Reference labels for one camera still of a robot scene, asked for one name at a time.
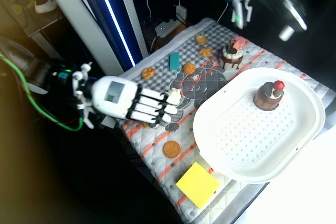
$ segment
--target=power strip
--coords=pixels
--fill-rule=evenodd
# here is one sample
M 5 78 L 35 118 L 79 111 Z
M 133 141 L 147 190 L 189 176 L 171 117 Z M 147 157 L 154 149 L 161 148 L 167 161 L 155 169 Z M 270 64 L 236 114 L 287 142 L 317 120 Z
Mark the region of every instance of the power strip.
M 187 19 L 187 9 L 181 5 L 177 5 L 176 15 L 179 19 L 186 20 Z M 173 20 L 173 19 L 169 20 L 169 22 L 161 22 L 155 28 L 156 35 L 159 36 L 160 38 L 164 38 L 168 34 L 170 34 L 177 26 L 179 26 L 180 23 L 181 23 L 180 21 Z

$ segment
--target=white robotic hand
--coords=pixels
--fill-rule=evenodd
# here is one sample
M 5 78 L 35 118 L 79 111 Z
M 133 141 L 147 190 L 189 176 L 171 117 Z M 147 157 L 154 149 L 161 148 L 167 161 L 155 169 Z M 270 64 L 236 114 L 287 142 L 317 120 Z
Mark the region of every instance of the white robotic hand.
M 99 112 L 120 119 L 134 119 L 151 124 L 170 123 L 176 114 L 179 90 L 158 93 L 120 77 L 105 76 L 93 84 L 92 106 Z

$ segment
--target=teal block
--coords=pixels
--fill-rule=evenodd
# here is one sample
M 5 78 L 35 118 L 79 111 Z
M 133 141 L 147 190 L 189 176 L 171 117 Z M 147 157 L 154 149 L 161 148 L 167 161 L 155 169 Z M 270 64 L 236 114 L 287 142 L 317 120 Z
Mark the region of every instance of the teal block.
M 180 69 L 180 54 L 175 52 L 170 55 L 170 70 Z

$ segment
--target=blue light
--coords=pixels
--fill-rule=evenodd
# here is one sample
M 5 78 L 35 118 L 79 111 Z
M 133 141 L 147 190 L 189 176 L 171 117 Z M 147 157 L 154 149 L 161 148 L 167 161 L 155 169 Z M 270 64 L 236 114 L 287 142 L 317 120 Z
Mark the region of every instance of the blue light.
M 120 36 L 120 38 L 121 38 L 121 41 L 122 41 L 122 43 L 123 43 L 124 46 L 125 46 L 126 52 L 127 52 L 127 54 L 128 54 L 128 57 L 130 58 L 132 65 L 135 67 L 135 63 L 134 63 L 133 57 L 132 57 L 132 55 L 131 55 L 130 49 L 128 48 L 127 43 L 126 43 L 126 40 L 125 40 L 125 38 L 124 38 L 124 35 L 123 35 L 122 32 L 121 32 L 120 26 L 119 26 L 119 24 L 118 24 L 117 18 L 115 17 L 115 14 L 114 14 L 114 12 L 113 12 L 112 6 L 111 6 L 109 0 L 104 0 L 104 1 L 105 1 L 105 3 L 106 3 L 106 6 L 107 6 L 109 12 L 110 12 L 110 15 L 111 15 L 111 17 L 112 17 L 112 19 L 113 19 L 113 22 L 114 22 L 114 24 L 115 24 L 115 26 L 116 26 L 116 28 L 117 28 L 117 31 L 118 31 L 119 36 Z

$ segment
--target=quilted fabric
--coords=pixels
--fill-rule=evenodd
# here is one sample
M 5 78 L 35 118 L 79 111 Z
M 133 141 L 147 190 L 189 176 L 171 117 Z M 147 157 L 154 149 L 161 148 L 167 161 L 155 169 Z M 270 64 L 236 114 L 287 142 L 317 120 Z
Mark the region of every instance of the quilted fabric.
M 205 35 L 208 38 L 207 43 L 198 45 L 195 42 L 197 35 Z M 214 172 L 201 158 L 193 135 L 193 118 L 202 102 L 242 71 L 255 67 L 277 68 L 301 77 L 315 90 L 325 106 L 335 97 L 335 92 L 328 87 L 252 42 L 248 42 L 243 48 L 244 58 L 240 68 L 224 71 L 218 63 L 219 52 L 234 36 L 237 35 L 215 21 L 204 19 L 198 25 L 183 31 L 172 42 L 155 52 L 155 55 L 149 56 L 122 75 L 145 88 L 159 92 L 171 87 L 182 89 L 183 99 L 178 106 L 179 113 L 172 123 L 159 125 L 155 129 L 145 128 L 133 120 L 123 120 L 119 124 L 185 223 L 230 223 L 263 186 L 247 186 L 245 183 L 231 180 Z M 213 55 L 202 58 L 198 52 L 204 47 L 212 48 Z M 169 55 L 174 52 L 180 54 L 181 66 L 187 62 L 196 65 L 194 74 L 169 70 Z M 141 77 L 141 71 L 147 67 L 156 70 L 156 74 L 150 80 Z M 167 141 L 180 144 L 181 154 L 177 158 L 170 159 L 164 156 L 162 147 Z M 202 165 L 221 184 L 203 209 L 198 209 L 175 185 L 194 162 Z

